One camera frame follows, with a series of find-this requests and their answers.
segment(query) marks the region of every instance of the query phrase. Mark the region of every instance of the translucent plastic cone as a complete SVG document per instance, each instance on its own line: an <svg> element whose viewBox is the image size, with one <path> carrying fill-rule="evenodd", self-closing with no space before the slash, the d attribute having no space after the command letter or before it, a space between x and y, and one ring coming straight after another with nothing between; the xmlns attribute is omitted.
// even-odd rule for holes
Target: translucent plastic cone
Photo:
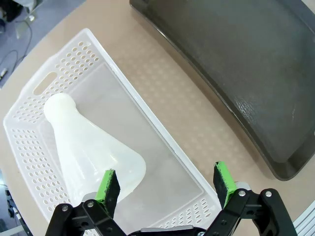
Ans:
<svg viewBox="0 0 315 236"><path fill-rule="evenodd" d="M44 113L55 132L73 206L79 205L86 194L97 192L106 170L116 170L121 187L118 202L141 182L146 172L143 158L82 116L68 94L50 97Z"/></svg>

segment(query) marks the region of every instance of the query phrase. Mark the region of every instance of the tabletop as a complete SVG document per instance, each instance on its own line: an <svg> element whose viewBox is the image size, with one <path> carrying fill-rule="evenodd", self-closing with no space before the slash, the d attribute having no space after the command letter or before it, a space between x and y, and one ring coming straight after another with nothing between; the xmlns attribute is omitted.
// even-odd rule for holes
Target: tabletop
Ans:
<svg viewBox="0 0 315 236"><path fill-rule="evenodd" d="M48 33L0 91L1 119L39 67L83 28L92 31L212 186L213 164L221 160L235 180L247 182L254 192L277 189L292 220L313 202L315 160L312 158L293 179L277 180L231 112L128 0L87 0ZM19 172L3 126L0 140L0 168L8 188L33 235L42 236L48 222ZM243 221L235 235L254 232L253 223Z"/></svg>

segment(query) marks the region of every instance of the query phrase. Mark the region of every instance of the dark gray tray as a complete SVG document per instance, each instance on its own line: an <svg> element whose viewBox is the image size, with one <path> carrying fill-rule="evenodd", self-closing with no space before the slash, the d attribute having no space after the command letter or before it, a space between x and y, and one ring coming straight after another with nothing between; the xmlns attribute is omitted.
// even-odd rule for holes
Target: dark gray tray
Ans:
<svg viewBox="0 0 315 236"><path fill-rule="evenodd" d="M299 0L130 0L232 111L280 180L315 151L315 16Z"/></svg>

